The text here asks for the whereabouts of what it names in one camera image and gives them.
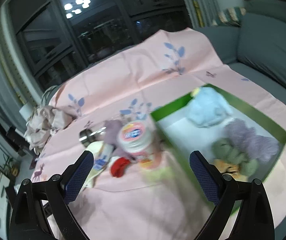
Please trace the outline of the patterned cushion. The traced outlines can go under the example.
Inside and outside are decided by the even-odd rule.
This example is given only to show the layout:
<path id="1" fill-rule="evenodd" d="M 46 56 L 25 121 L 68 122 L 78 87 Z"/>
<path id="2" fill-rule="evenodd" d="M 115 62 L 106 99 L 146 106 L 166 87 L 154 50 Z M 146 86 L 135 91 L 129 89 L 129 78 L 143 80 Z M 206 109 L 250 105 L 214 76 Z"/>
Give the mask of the patterned cushion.
<path id="1" fill-rule="evenodd" d="M 227 8 L 217 13 L 211 25 L 240 27 L 245 14 L 246 9 L 244 7 Z"/>

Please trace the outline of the orange plush toy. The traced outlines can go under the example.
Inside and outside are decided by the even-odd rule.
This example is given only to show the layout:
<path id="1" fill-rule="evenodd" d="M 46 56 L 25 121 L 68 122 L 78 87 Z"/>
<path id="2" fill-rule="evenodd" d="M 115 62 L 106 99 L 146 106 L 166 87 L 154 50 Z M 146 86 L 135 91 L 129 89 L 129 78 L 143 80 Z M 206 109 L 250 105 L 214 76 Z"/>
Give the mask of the orange plush toy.
<path id="1" fill-rule="evenodd" d="M 214 159 L 213 164 L 221 174 L 229 174 L 237 181 L 247 182 L 248 177 L 240 173 L 240 165 L 226 163 L 221 159 Z"/>

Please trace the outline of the glass bottle metal cap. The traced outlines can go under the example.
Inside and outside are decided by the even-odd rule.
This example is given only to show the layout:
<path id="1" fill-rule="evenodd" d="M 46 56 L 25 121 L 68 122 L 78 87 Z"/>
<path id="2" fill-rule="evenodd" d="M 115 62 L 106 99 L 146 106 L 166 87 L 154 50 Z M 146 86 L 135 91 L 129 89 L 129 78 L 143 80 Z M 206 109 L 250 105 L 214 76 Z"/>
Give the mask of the glass bottle metal cap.
<path id="1" fill-rule="evenodd" d="M 101 141 L 106 133 L 106 128 L 103 127 L 97 131 L 92 131 L 86 128 L 79 133 L 79 142 L 84 146 L 88 147 L 92 142 Z"/>

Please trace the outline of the grey sofa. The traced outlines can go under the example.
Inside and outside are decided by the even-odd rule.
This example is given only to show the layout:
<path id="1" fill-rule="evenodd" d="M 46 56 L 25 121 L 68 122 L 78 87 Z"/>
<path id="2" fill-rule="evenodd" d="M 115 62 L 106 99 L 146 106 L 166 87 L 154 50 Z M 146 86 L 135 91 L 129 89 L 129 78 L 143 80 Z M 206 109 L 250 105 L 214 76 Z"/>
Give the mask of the grey sofa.
<path id="1" fill-rule="evenodd" d="M 244 15 L 238 26 L 215 25 L 200 32 L 225 64 L 268 92 L 259 107 L 286 130 L 286 0 L 243 1 Z M 275 237 L 286 239 L 286 146 L 270 186 Z"/>

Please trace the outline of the green plush toy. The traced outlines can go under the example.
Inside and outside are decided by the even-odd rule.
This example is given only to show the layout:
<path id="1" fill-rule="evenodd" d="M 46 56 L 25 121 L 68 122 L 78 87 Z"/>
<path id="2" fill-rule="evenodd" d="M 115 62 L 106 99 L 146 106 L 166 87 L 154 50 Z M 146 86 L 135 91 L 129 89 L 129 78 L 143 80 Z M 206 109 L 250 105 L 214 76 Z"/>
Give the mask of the green plush toy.
<path id="1" fill-rule="evenodd" d="M 256 159 L 250 159 L 249 156 L 234 147 L 228 138 L 221 138 L 214 142 L 211 146 L 214 159 L 221 159 L 226 163 L 240 165 L 240 173 L 247 176 L 252 176 L 258 166 L 259 162 Z"/>

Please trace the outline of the pink lidded plastic jar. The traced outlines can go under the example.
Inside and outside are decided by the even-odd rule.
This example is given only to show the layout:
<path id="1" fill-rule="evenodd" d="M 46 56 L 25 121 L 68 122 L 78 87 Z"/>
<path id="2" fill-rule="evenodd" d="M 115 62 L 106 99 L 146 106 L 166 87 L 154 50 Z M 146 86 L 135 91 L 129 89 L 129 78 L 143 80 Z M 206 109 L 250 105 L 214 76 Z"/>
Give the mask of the pink lidded plastic jar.
<path id="1" fill-rule="evenodd" d="M 119 146 L 144 169 L 160 165 L 161 153 L 154 133 L 143 121 L 131 121 L 117 135 Z"/>

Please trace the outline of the pink printed cloth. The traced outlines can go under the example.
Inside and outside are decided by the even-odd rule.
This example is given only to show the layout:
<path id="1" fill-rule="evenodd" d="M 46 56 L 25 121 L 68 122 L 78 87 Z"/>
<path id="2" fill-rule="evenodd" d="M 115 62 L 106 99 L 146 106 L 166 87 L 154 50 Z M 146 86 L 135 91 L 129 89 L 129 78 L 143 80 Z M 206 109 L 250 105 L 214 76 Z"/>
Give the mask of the pink printed cloth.
<path id="1" fill-rule="evenodd" d="M 72 98 L 84 102 L 81 116 L 46 143 L 36 170 L 41 180 L 64 171 L 83 152 L 79 132 L 124 114 L 135 103 L 140 117 L 210 83 L 249 103 L 286 130 L 286 89 L 236 56 L 239 31 L 210 27 L 176 33 L 159 31 L 69 80 L 50 105 L 75 115 Z M 70 209 L 90 239 L 191 239 L 210 207 L 166 152 L 161 166 L 170 174 L 148 180 L 138 165 L 122 178 L 105 171 L 83 189 Z M 276 226 L 286 234 L 286 146 L 264 182 Z"/>

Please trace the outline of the cream plush toy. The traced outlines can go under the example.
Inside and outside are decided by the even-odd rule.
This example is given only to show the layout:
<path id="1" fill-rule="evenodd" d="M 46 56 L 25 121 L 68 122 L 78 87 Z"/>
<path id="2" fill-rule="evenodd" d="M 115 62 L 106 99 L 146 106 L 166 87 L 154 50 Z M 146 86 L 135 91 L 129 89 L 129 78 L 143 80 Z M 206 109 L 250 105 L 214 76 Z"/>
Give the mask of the cream plush toy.
<path id="1" fill-rule="evenodd" d="M 82 188 L 93 188 L 96 178 L 105 170 L 109 164 L 110 158 L 114 151 L 114 146 L 106 144 L 103 141 L 92 142 L 86 150 L 90 151 L 94 156 L 94 165 L 89 172 Z"/>

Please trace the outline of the purple fuzzy plush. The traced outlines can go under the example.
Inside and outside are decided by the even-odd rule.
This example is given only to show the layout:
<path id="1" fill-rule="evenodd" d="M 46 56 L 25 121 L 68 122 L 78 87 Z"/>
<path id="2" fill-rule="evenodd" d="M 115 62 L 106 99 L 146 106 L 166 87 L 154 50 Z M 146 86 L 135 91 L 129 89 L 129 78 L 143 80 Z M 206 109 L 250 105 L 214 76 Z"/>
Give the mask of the purple fuzzy plush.
<path id="1" fill-rule="evenodd" d="M 257 134 L 254 127 L 248 127 L 241 119 L 229 122 L 224 132 L 232 146 L 246 153 L 250 160 L 266 163 L 279 152 L 279 142 L 275 138 Z"/>

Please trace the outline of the red knitted item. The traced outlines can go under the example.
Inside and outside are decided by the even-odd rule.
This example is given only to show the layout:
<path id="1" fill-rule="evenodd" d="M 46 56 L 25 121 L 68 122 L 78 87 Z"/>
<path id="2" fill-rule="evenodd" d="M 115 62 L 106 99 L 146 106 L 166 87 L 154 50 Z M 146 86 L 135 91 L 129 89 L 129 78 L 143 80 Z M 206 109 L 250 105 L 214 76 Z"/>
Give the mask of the red knitted item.
<path id="1" fill-rule="evenodd" d="M 124 175 L 126 168 L 131 164 L 130 160 L 124 157 L 112 157 L 110 161 L 110 174 L 115 178 Z"/>

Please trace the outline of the mauve soft cloth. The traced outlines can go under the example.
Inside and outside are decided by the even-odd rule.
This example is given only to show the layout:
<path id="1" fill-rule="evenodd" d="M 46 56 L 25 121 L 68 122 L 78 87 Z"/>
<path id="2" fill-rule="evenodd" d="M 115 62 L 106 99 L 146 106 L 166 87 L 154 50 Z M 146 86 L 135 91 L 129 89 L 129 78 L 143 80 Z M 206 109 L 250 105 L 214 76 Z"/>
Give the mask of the mauve soft cloth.
<path id="1" fill-rule="evenodd" d="M 122 122 L 120 120 L 106 120 L 104 126 L 106 128 L 104 143 L 114 147 L 112 156 L 124 157 L 130 161 L 134 161 L 133 157 L 125 152 L 118 143 L 118 133 L 123 127 Z"/>

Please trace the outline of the dark window frame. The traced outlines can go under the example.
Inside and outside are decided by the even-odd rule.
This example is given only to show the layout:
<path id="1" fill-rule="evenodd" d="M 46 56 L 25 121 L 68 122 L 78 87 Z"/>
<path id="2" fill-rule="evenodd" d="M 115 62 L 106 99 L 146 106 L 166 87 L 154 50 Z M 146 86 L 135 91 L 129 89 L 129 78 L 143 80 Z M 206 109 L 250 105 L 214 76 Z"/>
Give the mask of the dark window frame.
<path id="1" fill-rule="evenodd" d="M 10 0 L 19 48 L 42 90 L 159 30 L 191 26 L 184 0 Z"/>

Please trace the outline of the green cardboard box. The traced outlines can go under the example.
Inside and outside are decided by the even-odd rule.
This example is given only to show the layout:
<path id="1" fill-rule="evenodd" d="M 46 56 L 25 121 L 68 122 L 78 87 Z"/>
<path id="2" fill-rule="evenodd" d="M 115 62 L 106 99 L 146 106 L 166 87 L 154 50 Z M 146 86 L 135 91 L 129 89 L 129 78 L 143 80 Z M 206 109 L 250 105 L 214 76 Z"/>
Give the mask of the green cardboard box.
<path id="1" fill-rule="evenodd" d="M 248 127 L 256 129 L 257 134 L 274 138 L 279 143 L 277 154 L 271 157 L 267 163 L 259 164 L 256 172 L 248 178 L 248 181 L 252 181 L 255 178 L 265 181 L 274 169 L 286 145 L 286 131 L 270 117 L 233 94 L 214 85 L 208 84 L 207 86 L 221 94 L 232 108 L 232 116 L 221 124 L 210 128 L 196 127 L 186 116 L 186 105 L 192 99 L 189 94 L 185 94 L 153 111 L 151 117 L 158 134 L 165 140 L 177 162 L 196 189 L 197 205 L 211 212 L 214 209 L 214 204 L 207 200 L 190 168 L 190 154 L 193 151 L 199 151 L 209 163 L 212 163 L 214 154 L 211 146 L 219 138 L 224 137 L 224 127 L 234 118 L 244 120 Z"/>

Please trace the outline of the light blue plush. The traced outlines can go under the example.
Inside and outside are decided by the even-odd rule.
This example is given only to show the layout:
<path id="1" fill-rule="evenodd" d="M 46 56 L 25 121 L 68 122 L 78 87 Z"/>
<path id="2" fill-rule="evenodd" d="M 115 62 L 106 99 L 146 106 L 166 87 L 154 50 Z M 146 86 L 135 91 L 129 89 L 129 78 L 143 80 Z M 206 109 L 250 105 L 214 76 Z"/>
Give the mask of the light blue plush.
<path id="1" fill-rule="evenodd" d="M 191 92 L 186 117 L 197 127 L 207 128 L 222 123 L 233 114 L 227 100 L 211 87 L 198 87 Z"/>

